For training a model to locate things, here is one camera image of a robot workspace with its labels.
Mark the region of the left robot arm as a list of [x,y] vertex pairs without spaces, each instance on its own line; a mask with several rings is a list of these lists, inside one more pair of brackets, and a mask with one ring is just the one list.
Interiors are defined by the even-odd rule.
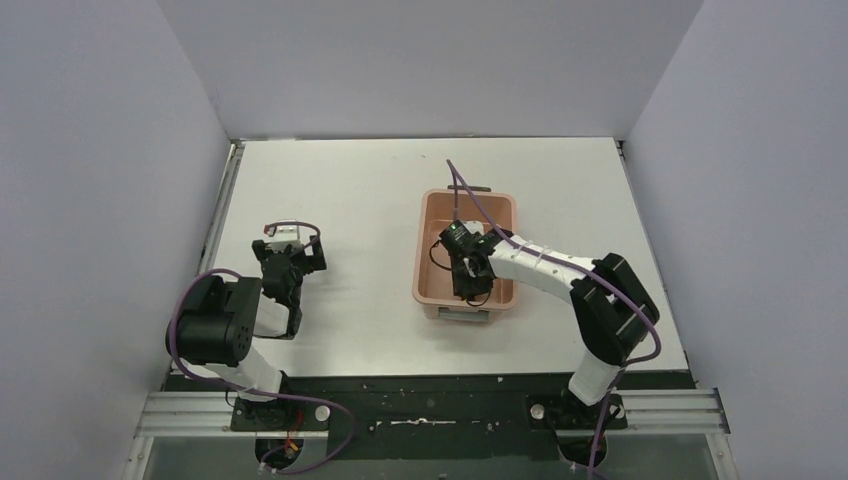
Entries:
[[234,431],[293,430],[304,404],[291,395],[288,376],[271,366],[252,343],[291,340],[300,328],[306,276],[327,268],[319,236],[255,240],[260,274],[224,280],[213,273],[190,287],[177,310],[166,348],[181,361],[209,368],[227,384]]

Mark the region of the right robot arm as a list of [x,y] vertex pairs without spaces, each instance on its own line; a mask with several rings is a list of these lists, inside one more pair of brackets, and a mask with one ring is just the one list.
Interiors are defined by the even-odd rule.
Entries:
[[634,350],[652,339],[649,356],[661,351],[659,310],[622,256],[569,256],[500,227],[481,233],[459,220],[436,243],[448,254],[454,294],[468,303],[488,298],[496,281],[509,280],[573,308],[584,353],[560,397],[537,402],[544,421],[556,429],[587,430],[620,415],[610,407],[610,392],[633,364]]

